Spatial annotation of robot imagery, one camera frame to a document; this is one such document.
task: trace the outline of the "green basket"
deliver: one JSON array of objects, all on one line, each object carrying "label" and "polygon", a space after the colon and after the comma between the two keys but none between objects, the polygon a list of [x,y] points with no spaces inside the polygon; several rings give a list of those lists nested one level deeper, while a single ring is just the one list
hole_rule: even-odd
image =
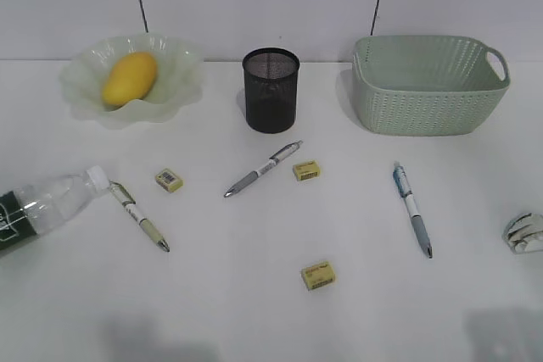
[{"label": "green basket", "polygon": [[[487,56],[501,62],[501,80]],[[459,36],[372,36],[355,45],[353,107],[370,131],[452,136],[474,131],[510,84],[494,48]]]}]

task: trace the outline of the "eraser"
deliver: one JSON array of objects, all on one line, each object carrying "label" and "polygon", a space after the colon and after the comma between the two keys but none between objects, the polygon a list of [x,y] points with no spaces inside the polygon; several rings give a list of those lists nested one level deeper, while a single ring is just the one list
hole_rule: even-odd
[{"label": "eraser", "polygon": [[154,179],[167,192],[174,192],[183,185],[183,180],[170,169],[163,169]]},{"label": "eraser", "polygon": [[294,173],[298,181],[309,180],[310,178],[318,177],[321,174],[319,164],[315,160],[297,164],[293,167]]},{"label": "eraser", "polygon": [[332,266],[328,262],[322,262],[318,265],[306,267],[302,270],[302,278],[308,290],[326,286],[336,280]]}]

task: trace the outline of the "yellow mango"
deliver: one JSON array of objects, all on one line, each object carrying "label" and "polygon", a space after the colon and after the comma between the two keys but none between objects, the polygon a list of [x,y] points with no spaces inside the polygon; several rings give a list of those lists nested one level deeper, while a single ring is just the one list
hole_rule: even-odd
[{"label": "yellow mango", "polygon": [[141,99],[153,87],[158,67],[150,53],[131,53],[111,69],[102,88],[102,99],[108,105],[122,106]]}]

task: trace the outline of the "black mesh pen holder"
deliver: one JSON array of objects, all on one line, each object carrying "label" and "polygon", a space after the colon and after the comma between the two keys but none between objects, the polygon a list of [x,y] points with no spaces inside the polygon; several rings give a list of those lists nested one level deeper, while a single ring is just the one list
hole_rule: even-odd
[{"label": "black mesh pen holder", "polygon": [[249,126],[262,133],[286,131],[296,120],[299,60],[281,48],[261,48],[243,61]]}]

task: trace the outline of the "pen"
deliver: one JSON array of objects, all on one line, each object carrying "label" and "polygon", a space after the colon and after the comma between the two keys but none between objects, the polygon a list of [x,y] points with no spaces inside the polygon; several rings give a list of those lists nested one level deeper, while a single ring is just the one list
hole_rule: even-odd
[{"label": "pen", "polygon": [[285,160],[289,155],[291,155],[296,150],[298,150],[301,144],[302,144],[302,141],[298,140],[297,142],[288,144],[287,146],[279,150],[277,153],[273,154],[266,164],[264,164],[262,167],[260,167],[257,170],[251,171],[244,178],[242,178],[236,184],[231,186],[230,189],[226,192],[226,194],[224,194],[224,198],[228,198],[234,194],[237,194],[238,192],[243,190],[246,186],[258,180],[269,170],[271,170],[276,165],[278,165],[283,160]]},{"label": "pen", "polygon": [[109,182],[109,190],[113,196],[117,198],[117,201],[125,208],[126,212],[141,226],[147,236],[150,237],[159,248],[165,252],[170,252],[170,247],[162,234],[156,229],[153,223],[142,214],[136,206],[136,201],[134,201],[134,198],[131,197],[128,191],[121,184],[114,181]]},{"label": "pen", "polygon": [[392,173],[396,186],[398,186],[398,191],[400,196],[404,198],[406,203],[407,212],[411,218],[411,225],[413,225],[413,230],[415,235],[417,235],[418,244],[430,259],[432,258],[432,244],[430,243],[430,238],[424,227],[423,217],[418,212],[417,204],[415,203],[415,198],[413,197],[413,191],[409,187],[409,182],[407,182],[407,175],[404,168],[397,161],[394,163],[394,172]]}]

